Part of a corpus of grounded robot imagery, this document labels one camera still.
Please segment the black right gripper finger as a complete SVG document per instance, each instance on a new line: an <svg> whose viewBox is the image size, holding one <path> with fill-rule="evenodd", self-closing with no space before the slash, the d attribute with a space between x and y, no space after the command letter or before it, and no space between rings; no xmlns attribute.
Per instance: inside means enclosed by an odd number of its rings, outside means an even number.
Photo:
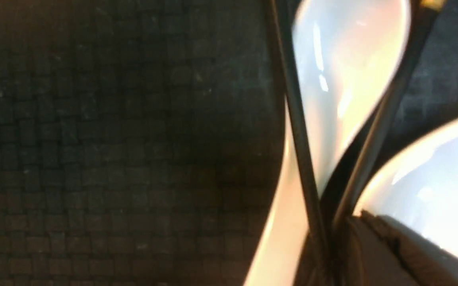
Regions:
<svg viewBox="0 0 458 286"><path fill-rule="evenodd" d="M329 238L330 279L321 279L320 262L313 262L295 286L458 286L458 224L417 232L391 216L363 212Z"/></svg>

